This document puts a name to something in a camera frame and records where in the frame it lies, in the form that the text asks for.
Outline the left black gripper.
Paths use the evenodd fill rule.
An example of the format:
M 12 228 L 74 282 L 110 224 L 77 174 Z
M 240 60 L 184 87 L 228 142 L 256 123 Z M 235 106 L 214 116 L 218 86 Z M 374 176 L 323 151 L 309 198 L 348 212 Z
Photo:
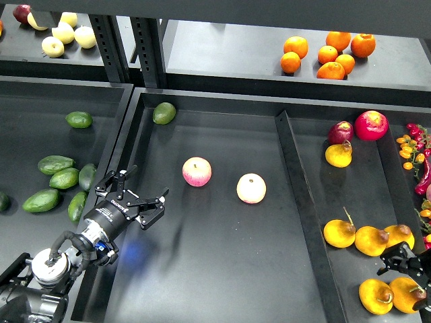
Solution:
M 142 230 L 147 230 L 164 215 L 169 188 L 165 187 L 161 194 L 151 199 L 141 199 L 133 191 L 125 190 L 126 181 L 136 171 L 137 165 L 128 170 L 111 170 L 96 183 L 96 195 L 105 199 L 84 215 L 87 226 L 82 231 L 82 236 L 93 247 L 98 242 L 113 242 L 132 220 L 137 221 Z

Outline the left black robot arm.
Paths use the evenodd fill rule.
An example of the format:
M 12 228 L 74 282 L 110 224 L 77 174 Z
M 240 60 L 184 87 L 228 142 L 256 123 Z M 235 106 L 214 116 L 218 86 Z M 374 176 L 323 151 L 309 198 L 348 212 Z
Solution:
M 102 200 L 84 215 L 81 232 L 64 231 L 50 248 L 36 256 L 21 254 L 1 274 L 2 322 L 62 322 L 81 274 L 117 260 L 114 241 L 131 223 L 147 230 L 164 215 L 169 189 L 140 198 L 125 188 L 135 170 L 111 171 L 97 183 L 94 190 Z

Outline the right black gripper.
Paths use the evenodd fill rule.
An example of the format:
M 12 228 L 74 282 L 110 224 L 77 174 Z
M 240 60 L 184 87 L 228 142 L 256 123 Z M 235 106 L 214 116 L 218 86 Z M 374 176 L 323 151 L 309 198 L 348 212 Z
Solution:
M 384 266 L 378 269 L 378 276 L 388 271 L 416 276 L 418 285 L 426 291 L 424 309 L 430 311 L 430 254 L 416 256 L 407 242 L 400 242 L 385 249 L 380 259 Z

